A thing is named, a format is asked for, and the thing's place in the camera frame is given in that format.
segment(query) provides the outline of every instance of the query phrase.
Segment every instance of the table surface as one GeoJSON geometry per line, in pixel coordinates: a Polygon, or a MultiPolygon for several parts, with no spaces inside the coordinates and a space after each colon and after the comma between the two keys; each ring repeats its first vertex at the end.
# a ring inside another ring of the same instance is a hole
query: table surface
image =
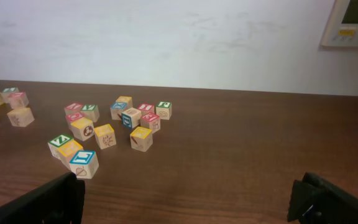
{"type": "Polygon", "coordinates": [[[0,81],[19,87],[35,121],[12,127],[0,106],[0,206],[68,172],[47,142],[70,134],[64,106],[97,104],[95,126],[118,144],[94,150],[83,223],[286,223],[294,179],[315,172],[358,197],[358,97],[145,86],[0,81]],[[173,104],[147,152],[111,119],[118,96],[173,104]]]}

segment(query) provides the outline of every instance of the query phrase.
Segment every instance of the thermostat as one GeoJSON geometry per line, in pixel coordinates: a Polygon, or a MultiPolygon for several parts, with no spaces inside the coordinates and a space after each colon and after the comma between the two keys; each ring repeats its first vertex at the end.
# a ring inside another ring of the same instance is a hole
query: thermostat
{"type": "Polygon", "coordinates": [[[358,0],[336,0],[321,45],[358,47],[358,0]]]}

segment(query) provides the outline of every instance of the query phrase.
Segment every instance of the black object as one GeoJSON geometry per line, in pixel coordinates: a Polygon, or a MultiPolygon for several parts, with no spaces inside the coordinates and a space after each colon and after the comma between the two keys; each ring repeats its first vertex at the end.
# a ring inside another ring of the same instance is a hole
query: black object
{"type": "Polygon", "coordinates": [[[0,207],[0,224],[80,224],[85,183],[72,172],[0,207]]]}
{"type": "Polygon", "coordinates": [[[301,224],[358,224],[358,199],[316,174],[306,173],[292,186],[287,221],[301,224]]]}

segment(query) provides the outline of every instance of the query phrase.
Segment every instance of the wall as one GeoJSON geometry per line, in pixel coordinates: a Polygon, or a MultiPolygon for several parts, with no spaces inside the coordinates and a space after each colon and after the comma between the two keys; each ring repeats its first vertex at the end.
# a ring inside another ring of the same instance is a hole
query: wall
{"type": "Polygon", "coordinates": [[[334,0],[0,0],[0,79],[358,95],[334,0]]]}

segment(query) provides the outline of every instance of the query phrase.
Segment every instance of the blue block face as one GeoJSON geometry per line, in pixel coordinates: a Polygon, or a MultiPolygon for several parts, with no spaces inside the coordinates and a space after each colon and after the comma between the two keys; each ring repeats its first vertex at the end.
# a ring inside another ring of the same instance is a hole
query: blue block face
{"type": "Polygon", "coordinates": [[[125,127],[132,129],[132,119],[131,119],[131,117],[126,115],[126,114],[122,114],[122,124],[125,127]]]}
{"type": "Polygon", "coordinates": [[[115,102],[111,105],[112,109],[124,109],[127,106],[127,103],[115,102]]]}
{"type": "Polygon", "coordinates": [[[71,164],[79,164],[79,165],[88,165],[91,160],[92,157],[95,155],[96,153],[94,151],[78,151],[74,157],[71,159],[70,163],[71,164]]]}

